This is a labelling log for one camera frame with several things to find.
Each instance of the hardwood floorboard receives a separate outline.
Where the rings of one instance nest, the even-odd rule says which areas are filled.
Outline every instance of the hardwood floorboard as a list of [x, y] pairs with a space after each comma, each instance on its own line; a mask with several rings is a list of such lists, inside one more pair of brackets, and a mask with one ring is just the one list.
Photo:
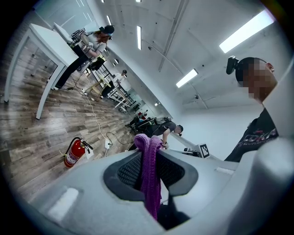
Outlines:
[[[87, 98], [76, 90], [50, 91], [41, 119], [37, 120], [36, 112], [46, 81], [56, 65], [51, 62], [45, 68], [48, 58], [40, 50], [32, 56], [36, 46], [31, 41], [25, 45], [17, 61], [10, 99], [8, 103], [4, 102], [5, 81], [13, 53], [30, 22], [35, 21], [34, 13], [25, 17], [0, 61], [0, 164], [8, 184], [27, 201], [70, 170], [64, 165], [62, 154], [74, 137], [81, 137], [94, 147], [94, 156], [88, 160], [84, 155], [76, 165], [104, 157], [103, 135], [106, 137], [107, 132], [114, 133], [122, 143], [130, 143], [134, 139], [124, 126], [132, 117], [114, 108], [117, 104], [114, 101], [101, 100], [92, 92], [89, 96], [96, 101], [89, 100], [100, 128]], [[38, 60], [42, 64], [35, 76], [31, 76]], [[74, 87], [78, 79], [77, 90], [88, 88], [96, 82], [93, 75], [86, 78], [76, 71], [63, 89]], [[113, 146], [107, 151], [107, 157], [131, 146], [120, 144], [113, 135], [109, 137]]]

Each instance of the white t-shirt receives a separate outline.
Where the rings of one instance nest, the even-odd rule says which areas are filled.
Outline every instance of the white t-shirt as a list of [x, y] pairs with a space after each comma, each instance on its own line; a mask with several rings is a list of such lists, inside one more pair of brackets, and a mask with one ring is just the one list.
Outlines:
[[[98, 55], [100, 55], [103, 50], [106, 48], [106, 43], [105, 42], [101, 42], [98, 43], [98, 39], [97, 37], [95, 37], [93, 34], [90, 34], [88, 37], [89, 42], [93, 43], [93, 48], [91, 49], [92, 51], [96, 52]], [[88, 58], [92, 58], [93, 56], [90, 55], [89, 53], [86, 53]]]
[[116, 83], [116, 84], [114, 84], [116, 86], [118, 84], [117, 83], [118, 81], [120, 82], [120, 81], [122, 81], [124, 79], [125, 79], [125, 77], [121, 76], [121, 73], [116, 73], [115, 77], [112, 79], [112, 81], [113, 81], [113, 84]]

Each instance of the purple knitted cloth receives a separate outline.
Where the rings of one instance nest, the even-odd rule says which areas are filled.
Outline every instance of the purple knitted cloth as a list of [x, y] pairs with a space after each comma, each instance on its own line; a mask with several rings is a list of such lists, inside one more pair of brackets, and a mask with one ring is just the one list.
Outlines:
[[162, 141], [157, 136], [152, 136], [150, 139], [145, 134], [138, 134], [134, 143], [143, 152], [141, 192], [145, 195], [145, 207], [157, 220], [161, 185], [156, 173], [156, 152], [160, 149]]

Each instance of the red fire extinguisher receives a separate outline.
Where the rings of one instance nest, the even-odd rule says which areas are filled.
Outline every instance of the red fire extinguisher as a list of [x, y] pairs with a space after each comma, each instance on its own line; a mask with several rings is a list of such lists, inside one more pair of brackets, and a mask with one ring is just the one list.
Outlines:
[[85, 149], [88, 151], [88, 153], [90, 153], [89, 148], [93, 150], [92, 146], [89, 145], [86, 141], [79, 137], [75, 137], [65, 153], [66, 156], [64, 158], [64, 164], [69, 168], [73, 167], [74, 164], [84, 155]]

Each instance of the fire extinguisher hose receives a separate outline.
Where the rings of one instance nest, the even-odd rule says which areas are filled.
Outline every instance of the fire extinguisher hose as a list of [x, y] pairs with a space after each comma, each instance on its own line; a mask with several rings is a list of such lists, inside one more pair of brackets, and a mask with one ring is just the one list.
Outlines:
[[93, 150], [93, 147], [91, 145], [89, 145], [86, 141], [82, 140], [80, 137], [74, 137], [72, 142], [70, 142], [70, 145], [68, 146], [68, 149], [66, 150], [65, 155], [67, 155], [68, 150], [70, 149], [71, 145], [73, 144], [74, 140], [76, 140], [76, 139], [80, 140], [84, 145], [86, 145], [87, 147], [89, 147]]

